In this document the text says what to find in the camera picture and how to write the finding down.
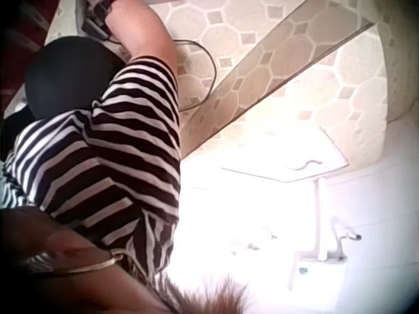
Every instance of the bathroom wall tile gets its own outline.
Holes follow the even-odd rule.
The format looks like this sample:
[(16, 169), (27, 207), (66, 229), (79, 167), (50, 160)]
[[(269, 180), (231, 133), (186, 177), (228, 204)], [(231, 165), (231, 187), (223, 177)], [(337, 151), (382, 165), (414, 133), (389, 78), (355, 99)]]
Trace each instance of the bathroom wall tile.
[(326, 0), (311, 0), (306, 5), (303, 5), (298, 11), (296, 11), (291, 19), (294, 22), (307, 22), (315, 17), (326, 7)]
[(227, 0), (211, 0), (211, 1), (203, 1), (203, 0), (188, 0), (189, 3), (196, 5), (198, 8), (201, 9), (220, 9)]
[(281, 43), (288, 38), (293, 29), (293, 24), (290, 21), (283, 21), (280, 27), (275, 27), (262, 41), (265, 50), (277, 49)]
[(264, 5), (260, 1), (230, 1), (224, 10), (227, 22), (239, 31), (259, 33), (262, 30), (260, 21), (267, 20)]
[(337, 126), (349, 118), (351, 106), (349, 101), (336, 99), (330, 105), (316, 111), (314, 121), (322, 128)]
[(269, 6), (267, 9), (268, 9), (268, 18), (272, 18), (272, 19), (283, 18), (283, 9), (281, 7)]
[(255, 32), (241, 33), (240, 40), (242, 44), (254, 44), (256, 43), (256, 34)]
[(214, 76), (211, 60), (203, 52), (188, 56), (184, 61), (184, 67), (187, 74), (198, 79), (208, 79)]
[(392, 222), (418, 212), (415, 182), (419, 177), (415, 174), (419, 173), (419, 150), (410, 155), (415, 150), (415, 138), (409, 139), (414, 131), (403, 122), (395, 122), (389, 125), (388, 134), (379, 163), (327, 180), (332, 213), (348, 226)]
[(312, 43), (303, 36), (293, 36), (279, 45), (272, 58), (272, 73), (289, 76), (298, 71), (310, 59)]
[(330, 43), (342, 40), (356, 29), (357, 15), (342, 7), (336, 7), (328, 8), (316, 16), (308, 26), (307, 33), (317, 43)]
[(382, 65), (382, 46), (379, 38), (358, 36), (342, 49), (337, 69), (346, 84), (360, 84), (375, 75)]
[(266, 68), (255, 69), (243, 81), (239, 89), (239, 104), (254, 103), (264, 93), (270, 81), (270, 73)]
[(387, 81), (373, 78), (362, 84), (352, 98), (354, 109), (367, 110), (372, 105), (382, 102), (387, 92)]
[(179, 85), (179, 108), (185, 108), (191, 104), (191, 97), (202, 97), (203, 86), (200, 81), (190, 75), (178, 77)]
[[(264, 0), (267, 5), (273, 5), (269, 1)], [(231, 119), (254, 104), (254, 102), (257, 102), (268, 90), (271, 91), (278, 88), (284, 79), (296, 74), (302, 67), (310, 65), (313, 58), (317, 58), (325, 52), (328, 53), (337, 43), (357, 30), (357, 23), (360, 20), (357, 9), (350, 8), (347, 1), (343, 3), (345, 8), (338, 4), (333, 9), (326, 9), (325, 2), (305, 2), (290, 16), (290, 19), (283, 21), (279, 26), (275, 27), (238, 64), (234, 70), (234, 75), (238, 75), (242, 80), (237, 81), (237, 77), (233, 79), (232, 76), (228, 75), (227, 79), (214, 91), (214, 95), (218, 95), (218, 98), (222, 99), (228, 95), (228, 91), (232, 88), (238, 90), (239, 106), (234, 107), (234, 111), (229, 111), (230, 113), (233, 112)], [(284, 4), (277, 2), (274, 5), (285, 7)], [(305, 10), (306, 6), (321, 7), (322, 5), (324, 7), (315, 13), (313, 13), (313, 10)], [(336, 12), (339, 18), (330, 17), (331, 12)], [(296, 25), (293, 25), (295, 14), (297, 15), (298, 23), (302, 25), (298, 28)], [(318, 16), (322, 14), (329, 16), (328, 18), (334, 21), (336, 25), (339, 25), (341, 21), (345, 21), (346, 24), (335, 27), (339, 28), (337, 31), (329, 32), (327, 30), (323, 32), (321, 36), (324, 36), (324, 38), (321, 38), (316, 33), (319, 28), (315, 27), (316, 23), (314, 22), (318, 21)], [(310, 29), (314, 32), (314, 37), (318, 40), (319, 44), (316, 46), (313, 45), (313, 38), (308, 38), (308, 36), (312, 36), (309, 32)], [(374, 41), (379, 43), (378, 37), (373, 33), (368, 33), (367, 36), (370, 36)], [(341, 60), (343, 50), (352, 41), (344, 44), (337, 51), (332, 52), (331, 55), (324, 57), (319, 61), (318, 65), (309, 67), (305, 72), (288, 82), (286, 88), (280, 88), (278, 90), (278, 95), (274, 93), (274, 95), (250, 109), (244, 115), (246, 124), (257, 126), (263, 120), (266, 122), (272, 121), (272, 119), (275, 119), (274, 121), (276, 122), (281, 121), (282, 123), (296, 121), (299, 118), (310, 119), (327, 130), (327, 134), (338, 145), (338, 148), (344, 153), (350, 163), (356, 164), (359, 162), (359, 164), (367, 164), (368, 162), (375, 161), (382, 151), (382, 140), (384, 138), (382, 124), (377, 122), (379, 119), (376, 119), (377, 121), (374, 120), (372, 123), (373, 127), (365, 130), (357, 126), (357, 124), (364, 124), (365, 121), (371, 119), (374, 110), (377, 112), (379, 109), (374, 107), (374, 103), (367, 106), (368, 108), (354, 108), (352, 101), (359, 90), (361, 97), (363, 97), (361, 83), (346, 83), (342, 79), (342, 69), (337, 67), (338, 62)], [(380, 55), (378, 57), (368, 56), (368, 58), (378, 59), (379, 66), (384, 63)], [(344, 67), (343, 72), (349, 71), (350, 64), (345, 64), (342, 67)], [(378, 70), (379, 68), (373, 74), (369, 74), (366, 80), (371, 80), (378, 73)], [(219, 108), (226, 110), (229, 102), (231, 101), (224, 101), (223, 106)], [(206, 107), (203, 105), (200, 111), (204, 112)], [(230, 113), (223, 115), (222, 119), (215, 117), (218, 121), (211, 129), (212, 133), (217, 128), (220, 130), (228, 124), (228, 120), (225, 120), (225, 117), (229, 116)], [(192, 125), (197, 122), (198, 117), (196, 116), (196, 118), (194, 117), (189, 122), (191, 124), (189, 128), (192, 128)], [(198, 137), (201, 138), (201, 143), (205, 140), (202, 135)], [(357, 156), (359, 152), (364, 152), (365, 157)]]
[(167, 28), (175, 39), (198, 39), (206, 28), (204, 13), (192, 7), (174, 10), (167, 21)]
[(258, 66), (259, 61), (263, 55), (262, 48), (258, 45), (256, 46), (240, 63), (240, 66), (237, 67), (237, 73), (239, 76), (247, 75), (252, 71), (256, 66)]
[(217, 117), (217, 122), (220, 124), (225, 124), (228, 121), (231, 121), (233, 114), (238, 108), (238, 94), (237, 92), (231, 92), (227, 94), (223, 99), (220, 100), (215, 114)]
[(210, 24), (223, 23), (223, 16), (220, 11), (207, 13), (208, 21)]
[(287, 86), (287, 96), (299, 108), (317, 109), (336, 97), (339, 89), (331, 69), (313, 66)]
[(237, 51), (240, 48), (240, 39), (237, 32), (228, 26), (221, 25), (207, 29), (202, 36), (202, 44), (214, 58), (218, 58), (231, 55), (232, 52)]

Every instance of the striped shirt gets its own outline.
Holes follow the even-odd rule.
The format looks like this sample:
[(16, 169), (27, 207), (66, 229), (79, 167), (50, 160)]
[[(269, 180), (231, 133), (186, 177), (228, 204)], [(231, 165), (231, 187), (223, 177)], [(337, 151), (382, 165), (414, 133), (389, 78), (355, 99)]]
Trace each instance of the striped shirt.
[(2, 167), (0, 206), (36, 205), (102, 247), (128, 249), (148, 275), (159, 272), (179, 220), (177, 101), (162, 61), (131, 61), (90, 110), (20, 133)]

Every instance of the white wall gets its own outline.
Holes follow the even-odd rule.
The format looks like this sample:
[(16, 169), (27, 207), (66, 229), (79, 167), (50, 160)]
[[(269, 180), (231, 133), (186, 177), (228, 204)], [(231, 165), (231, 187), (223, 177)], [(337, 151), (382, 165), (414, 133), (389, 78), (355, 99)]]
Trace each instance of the white wall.
[[(182, 187), (181, 223), (170, 265), (174, 279), (193, 288), (202, 284), (203, 273), (229, 271), (253, 280), (248, 313), (319, 314), (285, 305), (291, 255), (315, 244), (313, 184), (206, 171), (210, 175), (200, 182), (192, 180), (203, 190)], [(327, 185), (333, 214), (363, 236), (344, 244), (348, 273), (335, 313), (400, 313), (419, 289), (418, 132), (404, 121), (391, 123), (379, 163), (330, 177)], [(280, 238), (273, 253), (260, 251), (260, 256), (235, 262), (222, 254), (231, 234), (246, 237), (250, 226), (263, 224)]]
[(327, 182), (332, 210), (363, 236), (344, 246), (349, 266), (340, 308), (402, 313), (419, 291), (418, 130), (391, 123), (379, 163)]

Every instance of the cable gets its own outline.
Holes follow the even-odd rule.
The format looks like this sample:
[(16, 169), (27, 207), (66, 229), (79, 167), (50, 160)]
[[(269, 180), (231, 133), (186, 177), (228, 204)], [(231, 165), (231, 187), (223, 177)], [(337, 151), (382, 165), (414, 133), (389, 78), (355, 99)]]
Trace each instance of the cable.
[[(114, 40), (112, 40), (110, 38), (107, 41), (109, 41), (110, 43), (113, 43), (113, 44), (121, 44), (120, 42), (114, 41)], [(207, 56), (209, 57), (209, 60), (211, 61), (212, 66), (214, 68), (214, 77), (213, 77), (213, 80), (211, 82), (211, 85), (209, 86), (209, 90), (208, 90), (208, 93), (206, 94), (205, 98), (202, 101), (200, 101), (199, 103), (195, 103), (193, 105), (190, 105), (189, 107), (179, 109), (179, 112), (180, 113), (183, 113), (185, 111), (189, 111), (191, 109), (195, 109), (195, 108), (201, 106), (203, 103), (205, 103), (208, 100), (208, 98), (210, 98), (209, 96), (211, 95), (211, 93), (212, 93), (212, 91), (214, 89), (214, 85), (215, 85), (215, 81), (217, 80), (218, 72), (217, 72), (217, 66), (215, 64), (215, 61), (214, 61), (213, 56), (208, 51), (208, 49), (205, 48), (204, 46), (202, 46), (200, 43), (198, 43), (196, 41), (190, 41), (189, 39), (174, 39), (173, 42), (175, 44), (179, 44), (179, 45), (182, 45), (182, 44), (191, 44), (193, 46), (197, 46), (197, 47), (201, 48), (207, 54)]]
[(301, 166), (299, 168), (291, 168), (291, 167), (287, 167), (287, 166), (284, 166), (284, 167), (287, 168), (287, 169), (293, 170), (293, 171), (302, 171), (302, 170), (306, 169), (308, 167), (308, 165), (310, 165), (310, 164), (323, 165), (323, 162), (319, 162), (318, 160), (310, 159), (303, 166)]

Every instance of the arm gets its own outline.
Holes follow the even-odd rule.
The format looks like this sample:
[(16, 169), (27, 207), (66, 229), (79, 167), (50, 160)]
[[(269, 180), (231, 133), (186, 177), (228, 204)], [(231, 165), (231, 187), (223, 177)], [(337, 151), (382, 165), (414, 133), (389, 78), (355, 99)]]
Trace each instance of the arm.
[(10, 271), (14, 271), (10, 267), (16, 260), (23, 260), (43, 251), (83, 249), (94, 247), (94, 244), (68, 227), (54, 222), (36, 207), (1, 210), (0, 222), (2, 267), (3, 262), (8, 262), (5, 263), (8, 268), (2, 268), (2, 283), (13, 280), (8, 285), (10, 294), (7, 295), (23, 293), (25, 300), (25, 296), (30, 296), (36, 298), (41, 306), (55, 305), (57, 308), (54, 309), (58, 313), (63, 313), (61, 310), (64, 309), (65, 313), (103, 313), (100, 309), (113, 309), (115, 313), (167, 313), (160, 300), (155, 299), (143, 285), (118, 265), (40, 281), (31, 281), (20, 272), (16, 274), (17, 278), (9, 276)]
[(129, 51), (132, 59), (154, 56), (177, 72), (176, 49), (157, 14), (142, 0), (116, 0), (106, 17), (113, 35)]

